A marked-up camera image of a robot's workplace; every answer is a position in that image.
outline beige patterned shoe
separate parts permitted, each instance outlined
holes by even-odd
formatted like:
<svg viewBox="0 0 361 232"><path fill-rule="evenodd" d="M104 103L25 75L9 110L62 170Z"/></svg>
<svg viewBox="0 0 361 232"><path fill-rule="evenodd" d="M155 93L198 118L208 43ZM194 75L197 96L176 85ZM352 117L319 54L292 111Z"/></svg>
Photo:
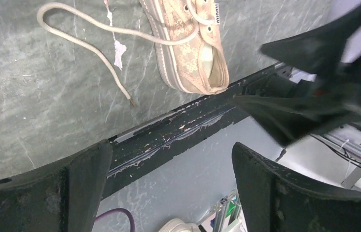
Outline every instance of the beige patterned shoe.
<svg viewBox="0 0 361 232"><path fill-rule="evenodd" d="M177 41L194 31L187 43L156 44L164 82L186 93L217 94L229 85L229 73L220 41L218 7L214 0L139 0L154 36Z"/></svg>

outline gray floor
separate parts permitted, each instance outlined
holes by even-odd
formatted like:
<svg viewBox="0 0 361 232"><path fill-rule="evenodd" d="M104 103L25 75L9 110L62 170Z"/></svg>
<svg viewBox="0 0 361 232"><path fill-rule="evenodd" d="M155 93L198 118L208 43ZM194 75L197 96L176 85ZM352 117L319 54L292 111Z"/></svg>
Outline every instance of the gray floor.
<svg viewBox="0 0 361 232"><path fill-rule="evenodd" d="M97 56L39 27L36 12L48 1L0 1L0 178L71 155L198 97L164 85L152 43L117 34L128 50L116 71L139 104L131 108ZM61 2L109 23L103 0ZM138 0L109 2L114 26L151 33ZM330 2L218 1L231 81L272 64L258 47L319 26ZM92 43L113 63L110 33L64 11L49 22Z"/></svg>
<svg viewBox="0 0 361 232"><path fill-rule="evenodd" d="M126 208L133 213L137 232L156 232L172 218L200 221L210 207L236 188L231 163L236 142L272 160L282 150L257 122L246 118L104 199L98 215ZM128 232L129 223L125 215L111 215L95 223L92 231Z"/></svg>

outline sneaker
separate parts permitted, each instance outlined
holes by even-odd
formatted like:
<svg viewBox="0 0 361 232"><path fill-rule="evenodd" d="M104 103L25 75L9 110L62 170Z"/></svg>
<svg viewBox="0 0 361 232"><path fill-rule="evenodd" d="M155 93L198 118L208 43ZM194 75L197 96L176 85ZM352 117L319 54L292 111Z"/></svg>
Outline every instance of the sneaker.
<svg viewBox="0 0 361 232"><path fill-rule="evenodd" d="M166 223L159 232L201 232L196 224L186 224L184 221L175 218Z"/></svg>
<svg viewBox="0 0 361 232"><path fill-rule="evenodd" d="M226 90L229 74L220 43L217 7L213 0L140 0L153 33L149 35L137 30L112 27L63 3L44 4L37 12L42 28L70 42L94 52L108 67L117 86L130 101L135 102L121 84L113 66L105 55L94 46L44 22L44 14L52 9L63 9L81 17L93 25L116 33L136 35L157 44L159 70L164 82L186 93L217 94ZM109 11L109 1L104 0Z"/></svg>
<svg viewBox="0 0 361 232"><path fill-rule="evenodd" d="M227 89L229 73L220 41L218 6L214 0L139 0L153 34L176 41L194 30L187 43L155 44L160 74L170 87L186 93L217 94Z"/></svg>

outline shoe insole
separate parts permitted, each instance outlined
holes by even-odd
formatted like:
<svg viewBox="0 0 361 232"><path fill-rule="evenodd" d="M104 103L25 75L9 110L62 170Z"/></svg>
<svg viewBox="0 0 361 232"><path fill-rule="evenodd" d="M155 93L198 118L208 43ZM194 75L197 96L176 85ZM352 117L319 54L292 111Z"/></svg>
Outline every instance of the shoe insole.
<svg viewBox="0 0 361 232"><path fill-rule="evenodd" d="M202 65L204 73L206 74L207 79L209 79L213 69L213 48L208 43L204 43L203 46Z"/></svg>

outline shoelace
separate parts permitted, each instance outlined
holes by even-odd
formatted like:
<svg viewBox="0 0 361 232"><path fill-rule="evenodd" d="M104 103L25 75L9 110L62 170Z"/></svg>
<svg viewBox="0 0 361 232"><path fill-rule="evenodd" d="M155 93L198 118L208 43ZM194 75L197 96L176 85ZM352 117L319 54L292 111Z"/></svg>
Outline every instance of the shoelace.
<svg viewBox="0 0 361 232"><path fill-rule="evenodd" d="M89 23L97 26L98 28L110 31L110 32L116 32L116 33L121 33L121 34L127 34L127 35L136 35L139 37L142 37L146 40L152 41L154 43L157 44L162 44L162 45L168 45L168 46L174 46L174 45L180 45L180 44L185 44L189 41L191 41L193 38L195 38L195 36L197 36L197 34L199 33L199 25L198 23L204 24L204 25L212 25L214 24L214 20L213 19L204 19L201 18L200 16L197 15L197 13L195 12L195 9L191 3L191 0L186 0L186 5L189 8L190 13L193 16L193 24L194 24L194 31L188 35L187 37L181 39L181 40L177 40L177 41L171 41L171 40L163 40L157 37L154 37L152 35L137 31L137 30L131 30L131 29L125 29L125 28L117 28L117 27L111 27L107 24L101 23L97 20L95 20L94 18L92 18L91 16L69 6L63 3L59 3L59 2L50 2L47 3L45 5L43 5L37 12L37 20L38 23L41 25L41 27L43 27L45 30L47 30L48 32L55 34L57 36L60 36L68 41L71 41L72 43L75 43L79 46L82 46L92 52L94 52L96 55L98 55L98 57L103 61L103 63L108 67L109 71L111 72L112 76L114 77L114 80L117 84L117 86L119 87L119 89L122 91L122 93L125 95L125 97L130 101L130 103L132 104L133 107L136 107L135 102L132 100L132 98L130 97L130 94L128 93L128 91L125 89L125 87L123 87L122 83L119 80L119 77L117 76L113 66L111 65L111 63L108 61L108 59L105 57L105 55L97 48L95 48L94 46L83 42L82 40L79 40L67 33L64 33L58 29L55 29L53 27L51 27L50 25L48 25L47 23L44 22L43 20L43 15L52 9L63 9L66 10L86 21L88 21Z"/></svg>

